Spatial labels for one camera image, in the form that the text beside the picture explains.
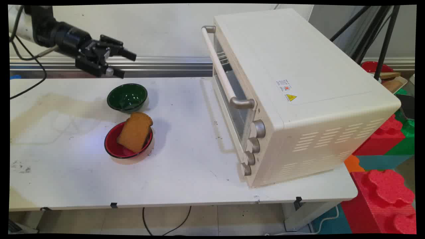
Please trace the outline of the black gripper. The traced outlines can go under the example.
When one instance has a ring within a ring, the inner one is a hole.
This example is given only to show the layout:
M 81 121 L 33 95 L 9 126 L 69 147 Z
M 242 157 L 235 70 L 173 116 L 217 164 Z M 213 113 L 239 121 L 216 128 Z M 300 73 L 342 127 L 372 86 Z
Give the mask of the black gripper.
M 109 56 L 122 56 L 131 61 L 136 61 L 137 55 L 126 48 L 122 41 L 100 35 L 99 40 L 94 40 L 89 34 L 80 34 L 76 45 L 78 54 L 75 58 L 75 67 L 95 77 L 107 76 L 123 79 L 125 72 L 108 65 Z

